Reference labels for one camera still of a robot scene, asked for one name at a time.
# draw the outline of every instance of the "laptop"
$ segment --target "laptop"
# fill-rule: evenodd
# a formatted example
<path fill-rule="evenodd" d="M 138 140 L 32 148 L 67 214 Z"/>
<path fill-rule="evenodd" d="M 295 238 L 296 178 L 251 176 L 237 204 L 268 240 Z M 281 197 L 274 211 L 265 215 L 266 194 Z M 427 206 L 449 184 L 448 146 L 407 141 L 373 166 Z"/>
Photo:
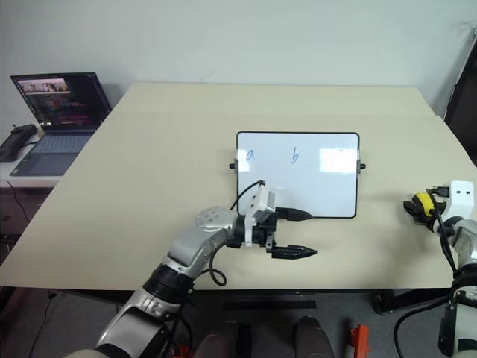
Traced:
<path fill-rule="evenodd" d="M 12 176 L 61 176 L 111 112 L 94 72 L 10 76 L 45 131 Z"/>

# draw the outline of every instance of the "gray floor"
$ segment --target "gray floor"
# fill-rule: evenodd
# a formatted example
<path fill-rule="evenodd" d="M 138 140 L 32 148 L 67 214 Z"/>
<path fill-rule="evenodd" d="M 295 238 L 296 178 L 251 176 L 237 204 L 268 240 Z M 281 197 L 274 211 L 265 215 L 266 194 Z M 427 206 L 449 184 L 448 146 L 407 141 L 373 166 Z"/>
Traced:
<path fill-rule="evenodd" d="M 245 310 L 224 311 L 223 303 L 236 301 L 313 300 L 314 310 Z M 253 327 L 253 357 L 293 357 L 291 326 L 303 315 L 314 316 L 329 335 L 336 358 L 353 357 L 347 345 L 349 327 L 358 323 L 370 328 L 371 351 L 368 358 L 397 357 L 393 326 L 404 312 L 377 315 L 371 297 L 365 294 L 319 294 L 280 296 L 231 296 L 199 294 L 187 306 L 185 316 L 193 326 L 195 344 L 213 327 L 215 321 L 235 318 Z M 27 358 L 41 324 L 48 302 L 44 289 L 19 289 L 0 316 L 0 356 Z M 94 346 L 105 324 L 116 313 L 116 306 L 69 293 L 60 292 L 51 303 L 47 325 L 40 336 L 33 358 L 63 357 L 81 348 Z M 406 358 L 443 357 L 437 349 L 437 336 L 443 309 L 421 313 L 407 320 L 400 331 Z M 178 342 L 186 342 L 182 329 Z"/>

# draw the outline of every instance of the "yellow object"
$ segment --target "yellow object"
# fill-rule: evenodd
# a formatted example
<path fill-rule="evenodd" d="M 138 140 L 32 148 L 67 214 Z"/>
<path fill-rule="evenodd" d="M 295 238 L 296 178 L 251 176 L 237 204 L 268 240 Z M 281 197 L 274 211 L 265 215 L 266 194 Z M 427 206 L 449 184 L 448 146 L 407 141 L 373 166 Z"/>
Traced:
<path fill-rule="evenodd" d="M 423 205 L 424 213 L 426 214 L 426 216 L 428 216 L 429 218 L 432 217 L 431 210 L 434 209 L 434 203 L 432 202 L 432 199 L 429 194 L 427 192 L 418 192 L 416 196 Z"/>

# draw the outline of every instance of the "beige tabletop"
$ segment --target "beige tabletop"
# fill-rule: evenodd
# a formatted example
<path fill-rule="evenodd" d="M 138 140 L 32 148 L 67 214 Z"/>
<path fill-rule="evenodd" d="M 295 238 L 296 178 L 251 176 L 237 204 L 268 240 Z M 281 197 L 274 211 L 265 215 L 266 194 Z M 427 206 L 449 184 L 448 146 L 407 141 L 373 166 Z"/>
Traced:
<path fill-rule="evenodd" d="M 278 245 L 318 254 L 272 260 L 223 249 L 225 289 L 444 287 L 439 240 L 402 201 L 477 170 L 410 87 L 141 83 L 131 87 L 42 205 L 0 268 L 0 285 L 135 289 L 195 215 L 228 207 L 238 131 L 355 131 L 367 169 L 354 219 L 280 222 Z M 198 289 L 218 289 L 209 277 Z"/>

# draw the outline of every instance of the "laptop screen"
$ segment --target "laptop screen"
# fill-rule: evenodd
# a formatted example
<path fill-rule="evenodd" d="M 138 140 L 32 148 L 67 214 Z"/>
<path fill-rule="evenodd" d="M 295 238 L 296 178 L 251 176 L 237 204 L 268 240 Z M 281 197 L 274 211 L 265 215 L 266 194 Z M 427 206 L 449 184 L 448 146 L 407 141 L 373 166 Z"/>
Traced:
<path fill-rule="evenodd" d="M 93 129 L 111 111 L 94 72 L 11 76 L 45 131 Z"/>

